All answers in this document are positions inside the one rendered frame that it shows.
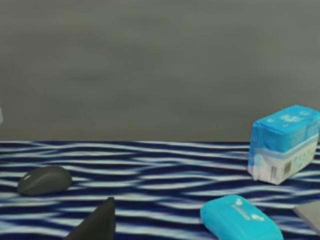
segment blue and white package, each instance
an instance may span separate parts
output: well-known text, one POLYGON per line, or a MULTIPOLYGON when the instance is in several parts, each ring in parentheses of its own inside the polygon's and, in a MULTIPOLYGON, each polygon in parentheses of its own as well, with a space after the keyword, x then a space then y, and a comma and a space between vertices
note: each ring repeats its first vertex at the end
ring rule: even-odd
POLYGON ((320 112, 294 105, 253 124, 248 172, 254 180, 279 185, 314 159, 320 112))
POLYGON ((276 223, 239 195, 207 202, 200 217, 219 240, 284 240, 276 223))

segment dark gray object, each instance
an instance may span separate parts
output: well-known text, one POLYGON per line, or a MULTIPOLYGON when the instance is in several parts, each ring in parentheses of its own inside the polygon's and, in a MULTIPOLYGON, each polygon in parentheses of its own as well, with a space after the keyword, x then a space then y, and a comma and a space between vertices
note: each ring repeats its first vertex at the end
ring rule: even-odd
POLYGON ((18 183, 17 191, 21 195, 37 196, 58 193, 67 190, 72 177, 61 166, 45 166, 28 172, 18 183))
POLYGON ((64 240, 114 240, 115 199, 109 197, 87 216, 64 240))
POLYGON ((320 201, 298 205, 293 211, 320 236, 320 201))

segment blue package top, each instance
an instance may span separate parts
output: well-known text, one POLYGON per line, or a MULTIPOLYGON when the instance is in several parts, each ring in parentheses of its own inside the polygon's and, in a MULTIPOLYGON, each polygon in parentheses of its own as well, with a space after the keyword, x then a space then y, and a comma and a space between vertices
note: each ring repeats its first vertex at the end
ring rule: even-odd
POLYGON ((200 210, 200 217, 220 240, 284 240, 278 226, 239 195, 207 202, 200 210))
POLYGON ((319 129, 319 111, 293 105, 257 120, 253 124, 250 147, 285 153, 318 135, 319 129))

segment turquoise object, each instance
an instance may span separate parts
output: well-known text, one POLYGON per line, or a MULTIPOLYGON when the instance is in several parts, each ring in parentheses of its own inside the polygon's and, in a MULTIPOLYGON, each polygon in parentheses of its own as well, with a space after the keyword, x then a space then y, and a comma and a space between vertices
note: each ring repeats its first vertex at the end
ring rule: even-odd
POLYGON ((239 195, 205 203, 200 218, 219 240, 284 240, 276 223, 239 195))

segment table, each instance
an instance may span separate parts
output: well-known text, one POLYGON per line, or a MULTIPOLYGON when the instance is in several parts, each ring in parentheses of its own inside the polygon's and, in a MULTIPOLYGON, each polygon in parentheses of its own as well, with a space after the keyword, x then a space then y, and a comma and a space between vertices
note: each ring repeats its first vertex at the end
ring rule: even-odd
POLYGON ((0 142, 0 239, 61 240, 109 196, 115 240, 216 240, 199 220, 207 201, 239 194, 281 228, 286 240, 318 240, 292 211, 320 198, 320 158, 283 184, 253 181, 247 143, 0 142), (41 197, 16 193, 28 171, 60 165, 74 184, 41 197))

